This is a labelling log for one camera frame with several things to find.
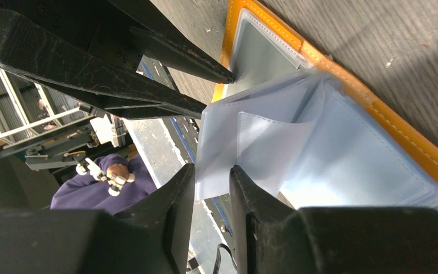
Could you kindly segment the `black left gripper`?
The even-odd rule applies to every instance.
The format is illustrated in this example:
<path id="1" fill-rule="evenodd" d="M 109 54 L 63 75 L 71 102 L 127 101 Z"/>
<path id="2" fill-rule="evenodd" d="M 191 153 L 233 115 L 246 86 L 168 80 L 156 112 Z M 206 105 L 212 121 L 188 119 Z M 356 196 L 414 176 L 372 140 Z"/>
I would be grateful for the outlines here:
<path id="1" fill-rule="evenodd" d="M 147 21 L 151 1 L 130 1 L 124 11 L 115 1 L 0 1 L 0 10 L 0 68 L 8 72 L 129 120 L 199 118 L 205 109 L 130 73 L 142 53 L 129 28 L 143 23 L 127 13 Z"/>

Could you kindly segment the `orange leather card holder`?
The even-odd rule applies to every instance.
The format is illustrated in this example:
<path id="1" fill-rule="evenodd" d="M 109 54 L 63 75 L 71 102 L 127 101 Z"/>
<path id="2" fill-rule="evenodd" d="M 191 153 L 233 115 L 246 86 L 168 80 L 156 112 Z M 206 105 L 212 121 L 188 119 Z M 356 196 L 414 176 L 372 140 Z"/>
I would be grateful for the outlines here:
<path id="1" fill-rule="evenodd" d="M 230 1 L 218 84 L 203 111 L 197 200 L 234 165 L 292 207 L 438 210 L 438 148 L 258 1 Z"/>

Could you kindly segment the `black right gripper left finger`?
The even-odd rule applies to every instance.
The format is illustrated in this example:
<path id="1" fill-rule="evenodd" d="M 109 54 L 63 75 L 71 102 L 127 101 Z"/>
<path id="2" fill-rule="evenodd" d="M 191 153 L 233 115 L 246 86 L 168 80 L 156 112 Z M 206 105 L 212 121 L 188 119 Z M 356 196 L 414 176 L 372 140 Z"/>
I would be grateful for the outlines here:
<path id="1" fill-rule="evenodd" d="M 0 273 L 185 273 L 194 166 L 120 220 L 97 210 L 0 210 Z"/>

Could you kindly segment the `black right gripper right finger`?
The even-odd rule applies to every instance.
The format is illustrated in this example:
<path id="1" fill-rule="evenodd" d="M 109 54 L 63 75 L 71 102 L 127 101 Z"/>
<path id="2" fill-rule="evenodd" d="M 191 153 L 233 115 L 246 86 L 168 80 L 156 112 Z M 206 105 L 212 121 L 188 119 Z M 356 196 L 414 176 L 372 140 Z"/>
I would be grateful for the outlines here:
<path id="1" fill-rule="evenodd" d="M 239 273 L 438 273 L 438 211 L 423 207 L 295 210 L 230 170 Z"/>

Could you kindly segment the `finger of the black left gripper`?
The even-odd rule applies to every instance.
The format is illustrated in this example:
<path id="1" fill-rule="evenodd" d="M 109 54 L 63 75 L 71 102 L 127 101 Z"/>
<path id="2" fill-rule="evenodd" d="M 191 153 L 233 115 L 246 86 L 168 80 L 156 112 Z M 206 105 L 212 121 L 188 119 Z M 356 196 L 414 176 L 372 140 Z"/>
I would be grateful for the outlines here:
<path id="1" fill-rule="evenodd" d="M 127 29 L 143 55 L 167 67 L 229 84 L 234 74 L 188 40 L 151 1 L 110 1 L 125 17 Z"/>

